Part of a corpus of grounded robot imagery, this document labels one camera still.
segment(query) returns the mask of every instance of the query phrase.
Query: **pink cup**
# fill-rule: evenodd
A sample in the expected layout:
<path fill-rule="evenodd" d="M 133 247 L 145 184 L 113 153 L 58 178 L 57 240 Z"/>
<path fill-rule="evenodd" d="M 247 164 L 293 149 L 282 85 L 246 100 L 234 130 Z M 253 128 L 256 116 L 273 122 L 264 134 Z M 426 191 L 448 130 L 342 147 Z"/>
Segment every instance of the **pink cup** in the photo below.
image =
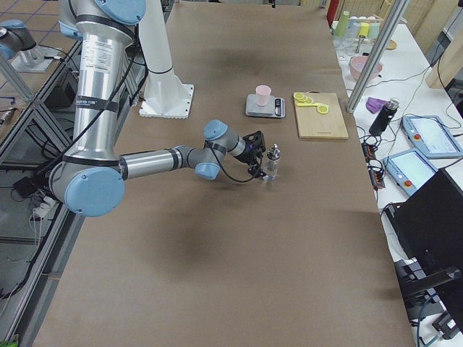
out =
<path fill-rule="evenodd" d="M 269 86 L 258 85 L 255 88 L 255 96 L 257 98 L 258 106 L 267 105 L 268 101 L 270 100 L 271 93 L 272 93 L 272 89 Z"/>

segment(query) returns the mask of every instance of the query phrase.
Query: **red object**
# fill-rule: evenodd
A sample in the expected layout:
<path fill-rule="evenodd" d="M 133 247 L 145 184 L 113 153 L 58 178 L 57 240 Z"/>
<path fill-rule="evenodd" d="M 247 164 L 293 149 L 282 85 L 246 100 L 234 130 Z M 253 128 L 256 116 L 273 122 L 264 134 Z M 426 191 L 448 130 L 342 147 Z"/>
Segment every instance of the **red object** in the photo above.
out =
<path fill-rule="evenodd" d="M 336 16 L 336 11 L 338 10 L 339 2 L 341 0 L 331 0 L 330 7 L 328 8 L 328 13 L 326 14 L 326 19 L 328 20 L 328 25 L 331 27 L 334 21 L 334 16 Z"/>

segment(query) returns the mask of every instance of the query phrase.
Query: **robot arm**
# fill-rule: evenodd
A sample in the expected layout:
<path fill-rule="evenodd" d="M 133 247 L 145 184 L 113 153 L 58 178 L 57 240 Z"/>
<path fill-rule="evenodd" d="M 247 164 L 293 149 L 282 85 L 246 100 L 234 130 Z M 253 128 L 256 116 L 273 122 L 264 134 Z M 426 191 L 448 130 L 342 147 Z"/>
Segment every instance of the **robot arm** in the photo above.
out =
<path fill-rule="evenodd" d="M 266 150 L 263 135 L 241 138 L 218 120 L 206 125 L 203 149 L 180 146 L 116 155 L 115 90 L 122 79 L 125 48 L 134 39 L 137 42 L 135 25 L 145 13 L 145 0 L 60 0 L 60 6 L 61 29 L 82 38 L 82 58 L 74 140 L 52 169 L 49 186 L 72 212 L 84 216 L 111 212 L 124 196 L 125 179 L 178 168 L 193 168 L 203 178 L 215 179 L 227 152 L 247 163 L 253 178 L 264 175 L 258 164 Z"/>
<path fill-rule="evenodd" d="M 0 23 L 0 54 L 12 59 L 18 52 L 24 64 L 33 67 L 41 63 L 43 54 L 37 49 L 37 43 L 20 20 L 6 20 Z"/>

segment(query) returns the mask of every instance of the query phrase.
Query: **white table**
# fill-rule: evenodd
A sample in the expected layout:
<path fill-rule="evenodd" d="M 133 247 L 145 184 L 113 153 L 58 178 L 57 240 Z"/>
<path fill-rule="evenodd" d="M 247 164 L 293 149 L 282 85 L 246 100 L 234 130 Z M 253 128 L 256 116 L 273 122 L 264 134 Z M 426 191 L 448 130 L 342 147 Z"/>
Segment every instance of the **white table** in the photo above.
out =
<path fill-rule="evenodd" d="M 376 77 L 369 83 L 369 85 L 375 85 L 381 81 L 392 79 L 406 79 L 410 76 L 423 72 L 427 67 L 429 67 L 428 61 L 425 59 L 406 25 L 398 25 L 392 39 L 398 43 L 398 46 L 395 50 L 386 51 L 384 53 L 381 59 L 381 63 L 383 64 L 381 77 Z M 362 45 L 360 53 L 368 52 L 370 50 L 371 46 Z M 343 50 L 339 48 L 337 54 L 339 58 L 339 65 L 343 72 L 344 84 L 346 85 L 348 93 L 350 93 L 349 90 L 353 89 L 355 86 L 355 81 L 349 71 L 350 56 L 346 55 Z M 363 128 L 368 134 L 368 129 L 376 117 L 376 114 L 371 114 L 371 112 L 369 112 L 369 110 L 367 110 L 365 107 L 368 97 L 384 100 L 389 100 L 390 98 L 398 98 L 401 103 L 399 110 L 394 117 L 395 121 L 391 122 L 391 127 L 388 127 L 388 129 L 382 134 L 383 139 L 394 139 L 392 130 L 394 132 L 397 131 L 400 124 L 399 120 L 404 115 L 404 112 L 405 114 L 413 113 L 420 116 L 438 115 L 441 117 L 445 125 L 449 127 L 459 127 L 459 129 L 452 129 L 452 134 L 463 133 L 463 120 L 455 107 L 451 105 L 451 99 L 448 97 L 445 90 L 430 89 L 426 84 L 426 81 L 423 81 L 423 83 L 420 85 L 421 81 L 428 75 L 429 72 L 430 69 L 425 71 L 423 74 L 413 77 L 407 81 L 384 82 L 374 87 L 367 88 L 359 102 L 358 107 L 354 112 L 357 125 Z M 447 113 L 451 117 L 455 118 L 459 123 L 446 115 L 446 109 Z M 359 137 L 364 135 L 361 129 L 359 129 L 358 133 Z M 463 136 L 457 137 L 457 140 L 459 141 L 460 145 L 463 145 Z M 391 145 L 391 142 L 383 142 L 376 152 L 376 158 L 382 159 L 387 155 L 392 155 L 394 153 L 413 148 L 412 144 L 409 142 L 402 130 L 399 130 L 397 133 L 397 138 L 392 148 Z M 432 160 L 432 163 L 436 167 L 440 168 L 452 163 L 454 160 L 455 159 Z M 463 187 L 463 161 L 449 168 L 448 172 L 452 175 L 455 181 L 461 187 Z M 403 202 L 407 200 L 408 196 L 400 187 L 396 185 L 395 181 L 388 174 L 386 174 L 384 182 L 386 188 L 378 190 L 378 208 L 380 210 L 382 210 L 390 202 Z M 391 227 L 385 214 L 383 215 L 382 219 L 384 230 L 388 238 L 389 249 L 391 250 L 391 255 L 394 259 L 394 262 L 400 259 L 406 260 L 407 256 L 403 252 L 394 233 L 394 230 Z M 438 314 L 435 316 L 429 316 L 421 323 L 420 335 L 426 342 L 430 341 L 436 335 L 436 330 L 432 327 L 431 323 L 436 320 L 437 317 Z M 463 334 L 459 333 L 452 340 L 439 339 L 433 344 L 433 346 L 461 347 L 463 346 Z"/>

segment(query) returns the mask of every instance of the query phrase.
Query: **wooden cutting board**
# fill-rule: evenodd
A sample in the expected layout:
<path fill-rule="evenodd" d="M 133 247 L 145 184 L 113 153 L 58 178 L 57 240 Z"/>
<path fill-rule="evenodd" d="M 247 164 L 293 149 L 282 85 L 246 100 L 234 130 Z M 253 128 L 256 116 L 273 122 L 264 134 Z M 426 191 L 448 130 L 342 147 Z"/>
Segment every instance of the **wooden cutting board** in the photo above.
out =
<path fill-rule="evenodd" d="M 320 114 L 316 107 L 299 107 L 293 98 L 296 108 L 296 120 L 299 137 L 311 140 L 346 140 L 349 138 L 346 124 L 335 93 L 302 93 L 313 99 L 314 103 L 329 105 L 327 114 Z"/>

